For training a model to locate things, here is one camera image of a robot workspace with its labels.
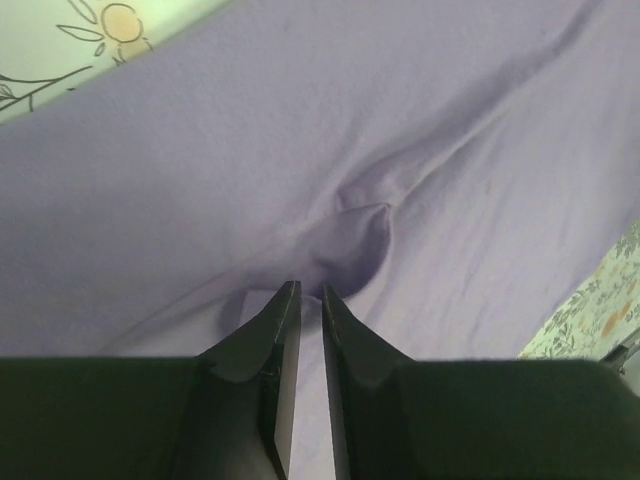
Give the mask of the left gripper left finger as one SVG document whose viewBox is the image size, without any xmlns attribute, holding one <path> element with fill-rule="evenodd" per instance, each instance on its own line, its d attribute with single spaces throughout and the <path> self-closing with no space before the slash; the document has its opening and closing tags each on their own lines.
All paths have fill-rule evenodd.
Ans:
<svg viewBox="0 0 640 480">
<path fill-rule="evenodd" d="M 300 339 L 301 285 L 288 281 L 197 356 L 173 478 L 288 478 Z"/>
</svg>

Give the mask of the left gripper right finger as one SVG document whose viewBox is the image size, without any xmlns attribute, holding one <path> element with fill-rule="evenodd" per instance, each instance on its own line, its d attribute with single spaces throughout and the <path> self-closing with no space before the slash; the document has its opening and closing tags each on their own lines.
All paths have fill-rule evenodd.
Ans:
<svg viewBox="0 0 640 480">
<path fill-rule="evenodd" d="M 322 331 L 338 479 L 423 479 L 419 366 L 361 322 L 329 285 Z"/>
</svg>

